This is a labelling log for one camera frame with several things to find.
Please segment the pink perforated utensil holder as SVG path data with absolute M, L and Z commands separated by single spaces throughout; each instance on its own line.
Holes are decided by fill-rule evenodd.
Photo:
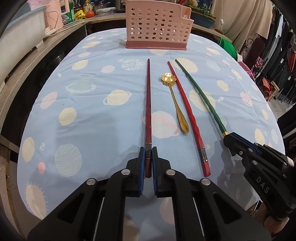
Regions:
M 186 50 L 191 8 L 166 1 L 126 1 L 126 48 Z

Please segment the pink floral cloth chair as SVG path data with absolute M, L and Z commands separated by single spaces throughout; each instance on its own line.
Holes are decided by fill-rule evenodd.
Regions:
M 255 81 L 254 75 L 252 73 L 252 71 L 248 68 L 247 65 L 245 65 L 245 63 L 239 61 L 238 64 L 244 69 L 244 71 L 250 76 L 250 78 Z

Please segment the bright red chopstick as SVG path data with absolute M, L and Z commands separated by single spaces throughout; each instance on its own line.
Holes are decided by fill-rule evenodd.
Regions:
M 197 148 L 198 148 L 198 151 L 199 151 L 199 154 L 200 154 L 200 158 L 201 158 L 201 165 L 202 165 L 202 169 L 203 169 L 203 175 L 204 175 L 204 177 L 209 177 L 211 175 L 210 165 L 209 165 L 208 157 L 207 157 L 207 154 L 206 154 L 205 146 L 204 146 L 204 143 L 203 143 L 199 128 L 198 128 L 197 123 L 196 123 L 196 119 L 195 119 L 195 117 L 193 115 L 191 106 L 190 106 L 189 101 L 188 101 L 188 99 L 186 97 L 184 89 L 182 88 L 182 85 L 180 84 L 180 81 L 179 81 L 179 79 L 178 79 L 178 77 L 177 77 L 177 75 L 176 75 L 170 61 L 168 61 L 168 66 L 169 66 L 169 68 L 171 70 L 172 75 L 176 78 L 176 84 L 177 84 L 178 90 L 179 90 L 179 92 L 181 94 L 182 100 L 184 102 L 184 105 L 185 105 L 185 108 L 186 108 L 186 111 L 187 111 L 187 114 L 188 114 L 188 117 L 189 117 L 189 121 L 190 121 L 190 124 L 191 124 L 191 127 L 192 127 L 195 142 L 196 142 L 196 145 L 197 145 Z

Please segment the pink electric kettle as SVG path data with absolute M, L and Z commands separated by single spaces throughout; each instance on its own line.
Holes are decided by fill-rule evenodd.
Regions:
M 64 26 L 62 16 L 69 13 L 69 1 L 55 0 L 45 4 L 45 22 L 49 30 L 59 30 Z

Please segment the red tomato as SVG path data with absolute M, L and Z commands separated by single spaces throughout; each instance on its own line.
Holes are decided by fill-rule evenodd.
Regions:
M 88 11 L 85 13 L 86 18 L 93 18 L 95 16 L 95 13 L 93 11 Z

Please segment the dish drainer box with lid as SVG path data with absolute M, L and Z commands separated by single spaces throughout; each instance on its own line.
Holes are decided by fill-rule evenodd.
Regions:
M 45 36 L 45 6 L 12 21 L 1 36 L 1 85 L 17 63 Z

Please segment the clear food container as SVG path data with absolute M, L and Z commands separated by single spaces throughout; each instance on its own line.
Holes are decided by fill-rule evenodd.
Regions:
M 115 7 L 101 8 L 95 11 L 95 15 L 97 16 L 107 16 L 114 14 Z

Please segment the green chopstick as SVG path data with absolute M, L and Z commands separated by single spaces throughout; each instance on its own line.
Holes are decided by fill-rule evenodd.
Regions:
M 191 82 L 191 84 L 193 85 L 193 87 L 195 87 L 196 91 L 201 96 L 201 99 L 206 104 L 207 108 L 210 110 L 210 113 L 212 114 L 215 122 L 217 123 L 218 128 L 219 128 L 222 136 L 225 137 L 226 135 L 228 135 L 228 132 L 227 132 L 224 124 L 222 123 L 221 118 L 218 116 L 217 112 L 215 111 L 215 108 L 213 107 L 213 105 L 211 104 L 210 100 L 208 99 L 208 97 L 206 96 L 206 94 L 203 92 L 203 90 L 201 89 L 201 87 L 199 87 L 199 85 L 194 80 L 194 78 L 191 76 L 191 74 L 185 69 L 185 67 L 177 59 L 175 59 L 175 62 L 181 68 L 181 70 L 185 73 L 186 77 L 189 79 L 189 81 Z

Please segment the blue planet-print tablecloth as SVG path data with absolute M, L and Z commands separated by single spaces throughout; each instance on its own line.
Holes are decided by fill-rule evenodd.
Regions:
M 33 104 L 18 158 L 28 240 L 271 240 L 285 218 L 276 118 L 223 48 L 129 49 L 140 28 L 84 38 Z

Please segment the green bag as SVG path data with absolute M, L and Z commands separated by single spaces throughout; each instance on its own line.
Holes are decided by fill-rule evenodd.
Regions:
M 218 44 L 221 48 L 223 48 L 234 60 L 237 61 L 237 51 L 235 49 L 235 47 L 232 45 L 231 42 L 223 39 L 223 38 L 219 38 L 218 40 Z

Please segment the yellow oil bottle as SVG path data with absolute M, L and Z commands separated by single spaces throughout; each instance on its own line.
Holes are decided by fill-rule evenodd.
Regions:
M 85 0 L 85 3 L 83 5 L 83 11 L 84 11 L 84 13 L 86 14 L 86 13 L 88 13 L 91 10 L 92 10 L 92 5 L 90 3 L 90 0 Z

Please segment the yellow snack packet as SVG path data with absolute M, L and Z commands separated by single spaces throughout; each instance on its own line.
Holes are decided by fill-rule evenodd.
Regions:
M 85 13 L 83 10 L 78 10 L 75 14 L 74 14 L 74 19 L 77 21 L 77 20 L 82 20 L 82 19 L 85 19 L 86 16 L 85 16 Z

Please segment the gold flower spoon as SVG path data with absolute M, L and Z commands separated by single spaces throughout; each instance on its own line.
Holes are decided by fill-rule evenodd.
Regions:
M 173 91 L 173 86 L 176 84 L 176 78 L 174 75 L 172 75 L 171 73 L 165 73 L 164 75 L 161 76 L 161 81 L 162 83 L 167 86 L 170 89 L 170 93 L 175 105 L 175 109 L 176 109 L 176 113 L 177 113 L 177 118 L 180 124 L 180 128 L 184 133 L 189 133 L 189 125 L 178 105 L 178 102 L 176 100 L 174 91 Z

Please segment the blue basin with vegetables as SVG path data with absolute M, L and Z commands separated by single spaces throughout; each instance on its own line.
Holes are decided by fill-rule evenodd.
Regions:
M 208 29 L 213 27 L 216 17 L 211 14 L 212 1 L 189 0 L 186 4 L 191 8 L 191 19 L 196 25 Z

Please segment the beige hanging curtain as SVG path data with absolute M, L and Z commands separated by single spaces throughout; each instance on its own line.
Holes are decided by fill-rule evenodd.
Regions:
M 273 17 L 273 3 L 269 0 L 213 1 L 211 14 L 216 17 L 215 28 L 222 30 L 240 50 L 245 41 L 258 35 L 268 37 Z

